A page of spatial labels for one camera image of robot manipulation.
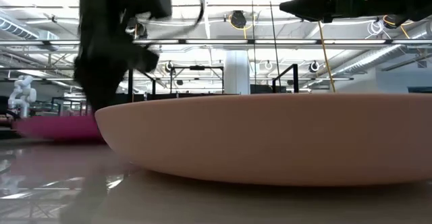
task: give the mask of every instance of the glossy floor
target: glossy floor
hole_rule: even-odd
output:
[[[281,188],[135,168],[104,145],[0,149],[0,223],[432,223],[429,182]]]

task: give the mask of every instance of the white column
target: white column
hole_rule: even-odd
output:
[[[250,94],[248,51],[227,51],[225,59],[225,93]]]

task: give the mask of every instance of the white robot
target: white robot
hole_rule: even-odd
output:
[[[32,76],[20,76],[18,80],[14,83],[14,90],[9,97],[8,105],[9,109],[12,111],[17,110],[17,106],[20,108],[20,117],[28,117],[28,111],[30,103],[36,102],[36,89],[31,88],[31,83],[33,82]]]

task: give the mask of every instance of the ceiling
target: ceiling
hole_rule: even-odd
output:
[[[281,12],[278,8],[283,1],[289,0],[205,0],[207,4],[206,20],[202,22],[196,30],[176,38],[200,38],[200,39],[320,39],[319,28],[316,23],[303,22],[293,15]],[[164,34],[175,30],[184,29],[189,26],[199,13],[199,0],[172,0],[172,18],[163,21],[152,21],[146,24],[149,39],[166,38]],[[60,40],[78,40],[78,6],[79,0],[0,0],[0,16],[8,16],[23,26],[35,31],[49,31]],[[234,10],[244,12],[250,28],[246,31],[236,30],[230,24],[229,17]],[[145,16],[139,16],[142,22]],[[351,20],[336,20],[332,24],[323,25],[323,37],[325,39],[387,39],[400,37],[400,29],[388,30],[373,25],[375,18],[356,18]],[[420,26],[422,22],[413,23],[405,26],[408,31]],[[20,40],[8,32],[0,31],[2,40]],[[24,59],[16,57],[16,63],[11,64],[5,60],[0,60],[3,67],[17,66],[57,66],[72,67],[74,57],[78,52],[76,46],[63,46],[56,52],[37,47],[8,46],[7,49],[19,53]],[[200,46],[185,47],[184,45],[163,45],[155,47],[161,53],[160,64],[151,76],[166,78],[169,75],[165,72],[164,66],[169,61],[174,65],[223,65],[225,52],[228,47],[223,45],[218,47]],[[300,77],[315,77],[316,74],[308,72],[308,65],[313,61],[323,64],[325,58],[323,50],[319,47],[306,48],[296,47],[285,49],[278,47],[266,48],[247,48],[249,60],[253,66],[257,65],[256,74],[258,78],[274,78],[277,76],[277,64],[283,70],[293,63],[300,64]],[[328,49],[327,57],[330,67],[337,67],[341,60],[351,58],[365,50],[357,49]],[[33,63],[27,63],[25,58],[31,58]],[[67,78],[72,75],[72,71],[59,71],[54,75],[53,72],[46,72],[46,77]],[[209,91],[208,88],[221,86],[217,73],[212,71],[191,72],[183,71],[178,78],[213,78],[214,80],[188,80],[183,86],[177,86],[176,90],[182,88],[195,88],[196,91]],[[143,78],[143,75],[136,73],[135,78]],[[149,81],[137,80],[134,86],[137,90],[150,90]],[[167,91],[168,82],[162,81],[158,84],[158,92]]]

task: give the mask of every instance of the support column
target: support column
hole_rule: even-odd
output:
[[[248,51],[227,51],[224,70],[225,93],[250,94]]]

